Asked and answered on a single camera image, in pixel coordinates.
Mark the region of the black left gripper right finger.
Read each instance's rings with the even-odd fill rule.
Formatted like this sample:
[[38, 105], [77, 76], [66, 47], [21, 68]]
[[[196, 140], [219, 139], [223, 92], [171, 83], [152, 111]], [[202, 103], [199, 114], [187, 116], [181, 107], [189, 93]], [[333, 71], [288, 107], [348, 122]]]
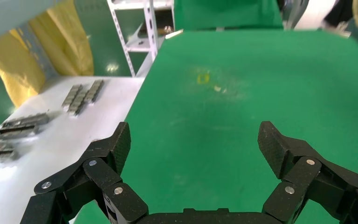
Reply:
[[293, 224], [308, 201], [342, 224], [358, 224], [358, 173], [326, 160], [306, 141], [282, 135], [269, 121], [260, 124], [259, 150], [280, 183], [262, 212]]

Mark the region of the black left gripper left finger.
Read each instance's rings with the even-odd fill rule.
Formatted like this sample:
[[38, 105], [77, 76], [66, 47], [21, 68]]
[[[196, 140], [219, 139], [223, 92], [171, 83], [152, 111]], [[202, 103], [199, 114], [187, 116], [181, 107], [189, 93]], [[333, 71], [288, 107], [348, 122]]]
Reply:
[[22, 224], [67, 224], [81, 208], [96, 202], [112, 224], [136, 224], [149, 214], [147, 204], [121, 178], [131, 148], [129, 124], [89, 144], [68, 167], [36, 184]]

